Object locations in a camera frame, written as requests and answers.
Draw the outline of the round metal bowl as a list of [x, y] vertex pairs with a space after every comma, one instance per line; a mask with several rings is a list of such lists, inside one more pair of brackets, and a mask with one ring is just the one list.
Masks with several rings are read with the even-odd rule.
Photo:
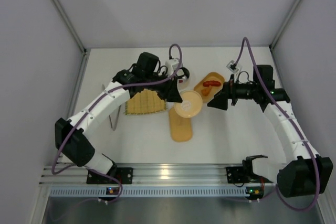
[[176, 73], [177, 88], [179, 90], [186, 89], [189, 84], [190, 72], [187, 68], [181, 67]]

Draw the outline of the beige oblong lunch box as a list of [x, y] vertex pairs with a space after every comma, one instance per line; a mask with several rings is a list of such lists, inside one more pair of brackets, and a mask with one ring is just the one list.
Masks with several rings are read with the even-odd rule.
[[194, 91], [201, 96], [203, 103], [208, 103], [222, 89], [224, 82], [221, 74], [210, 72], [194, 87]]

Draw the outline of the red sausage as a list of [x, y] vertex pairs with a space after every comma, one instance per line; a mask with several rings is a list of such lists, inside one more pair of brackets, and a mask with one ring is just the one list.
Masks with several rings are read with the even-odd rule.
[[203, 86], [204, 87], [220, 87], [222, 85], [222, 83], [220, 81], [217, 80], [208, 80], [203, 82]]

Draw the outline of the round beige lid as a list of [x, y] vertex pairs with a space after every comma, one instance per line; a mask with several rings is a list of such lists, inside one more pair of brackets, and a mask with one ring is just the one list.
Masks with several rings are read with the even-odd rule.
[[180, 93], [181, 103], [174, 103], [175, 112], [182, 118], [192, 118], [198, 115], [203, 106], [203, 99], [194, 90], [185, 90]]

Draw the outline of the beige oblong lunch box lid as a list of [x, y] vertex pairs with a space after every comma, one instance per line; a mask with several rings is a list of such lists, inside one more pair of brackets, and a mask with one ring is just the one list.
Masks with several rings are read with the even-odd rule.
[[171, 138], [176, 142], [187, 142], [193, 137], [192, 121], [190, 118], [179, 116], [174, 108], [169, 110]]

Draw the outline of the metal tongs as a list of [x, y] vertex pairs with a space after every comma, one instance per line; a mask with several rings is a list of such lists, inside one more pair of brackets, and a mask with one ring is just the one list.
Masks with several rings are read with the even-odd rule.
[[115, 131], [117, 129], [119, 115], [120, 115], [120, 110], [121, 110], [121, 106], [119, 106], [117, 109], [115, 109], [109, 115], [110, 125], [111, 125], [111, 128], [112, 128], [113, 131]]

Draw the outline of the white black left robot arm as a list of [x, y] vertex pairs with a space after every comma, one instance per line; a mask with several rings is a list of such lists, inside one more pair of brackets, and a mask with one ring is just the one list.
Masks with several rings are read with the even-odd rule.
[[119, 71], [88, 106], [67, 120], [60, 118], [55, 123], [58, 153], [64, 154], [78, 167], [85, 167], [107, 179], [114, 178], [116, 163], [98, 152], [90, 138], [111, 113], [144, 89], [156, 92], [163, 101], [183, 101], [177, 89], [177, 72], [159, 74], [160, 66], [156, 55], [141, 53], [137, 62], [129, 69]]

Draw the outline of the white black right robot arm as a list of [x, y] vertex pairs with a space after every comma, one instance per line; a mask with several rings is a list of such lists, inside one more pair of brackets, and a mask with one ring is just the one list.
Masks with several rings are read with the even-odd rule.
[[276, 183], [286, 198], [314, 195], [316, 192], [323, 194], [333, 163], [329, 157], [321, 157], [303, 134], [286, 91], [275, 87], [272, 66], [258, 65], [251, 83], [239, 83], [231, 76], [207, 105], [227, 110], [229, 105], [235, 106], [242, 99], [253, 100], [260, 106], [286, 157], [283, 165], [265, 155], [248, 156], [243, 160], [245, 174]]

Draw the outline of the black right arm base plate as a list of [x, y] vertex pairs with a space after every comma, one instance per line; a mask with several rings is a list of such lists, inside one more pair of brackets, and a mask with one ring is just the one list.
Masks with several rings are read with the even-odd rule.
[[245, 184], [251, 181], [251, 178], [249, 178], [242, 166], [227, 166], [226, 175], [229, 184]]

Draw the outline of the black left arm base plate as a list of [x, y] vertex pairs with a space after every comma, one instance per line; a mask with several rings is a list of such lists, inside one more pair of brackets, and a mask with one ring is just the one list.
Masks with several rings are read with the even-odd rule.
[[[113, 177], [121, 184], [129, 185], [132, 184], [133, 180], [133, 168], [132, 167], [117, 167], [113, 171], [111, 171], [108, 176]], [[86, 179], [87, 184], [117, 184], [114, 180], [111, 180], [107, 177], [99, 175], [95, 172], [88, 170], [88, 175]]]

